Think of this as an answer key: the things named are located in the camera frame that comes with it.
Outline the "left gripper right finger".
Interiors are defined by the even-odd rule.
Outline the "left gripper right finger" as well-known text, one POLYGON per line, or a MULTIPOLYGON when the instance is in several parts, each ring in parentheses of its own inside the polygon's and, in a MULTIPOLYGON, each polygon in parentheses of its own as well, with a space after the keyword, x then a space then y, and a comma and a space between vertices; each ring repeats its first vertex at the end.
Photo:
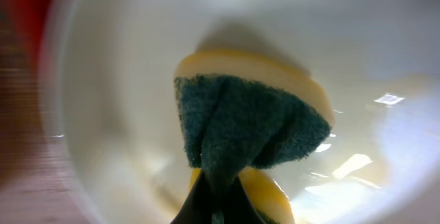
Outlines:
POLYGON ((225 224, 265 224, 251 204, 241 181, 236 177, 221 200, 225 224))

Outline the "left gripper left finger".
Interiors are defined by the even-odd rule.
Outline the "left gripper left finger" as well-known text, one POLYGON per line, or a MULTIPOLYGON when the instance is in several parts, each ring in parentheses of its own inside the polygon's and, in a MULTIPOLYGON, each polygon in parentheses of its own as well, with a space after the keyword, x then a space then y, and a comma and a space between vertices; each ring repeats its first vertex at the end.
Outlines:
POLYGON ((170 224, 211 224, 215 205, 204 171, 197 176, 181 210, 170 224))

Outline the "green and yellow sponge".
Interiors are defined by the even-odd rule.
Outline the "green and yellow sponge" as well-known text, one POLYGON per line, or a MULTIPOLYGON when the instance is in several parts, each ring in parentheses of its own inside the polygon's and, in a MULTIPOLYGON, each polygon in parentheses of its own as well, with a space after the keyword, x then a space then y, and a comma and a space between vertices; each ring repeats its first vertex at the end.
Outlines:
POLYGON ((266 170, 308 157, 335 118, 323 88, 301 70, 249 52, 189 55, 174 75, 190 190, 204 171, 224 223, 221 200, 238 177, 265 223, 293 223, 287 195, 266 170))

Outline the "white plate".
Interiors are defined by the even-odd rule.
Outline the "white plate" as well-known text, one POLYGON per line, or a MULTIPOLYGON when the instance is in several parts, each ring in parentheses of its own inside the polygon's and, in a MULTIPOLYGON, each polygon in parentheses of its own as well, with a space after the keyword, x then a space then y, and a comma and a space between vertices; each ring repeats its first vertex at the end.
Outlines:
POLYGON ((45 130, 91 223, 169 223, 186 198, 173 72, 196 49, 260 52, 323 86, 308 158, 269 171, 297 223, 439 222, 439 0, 54 0, 45 130))

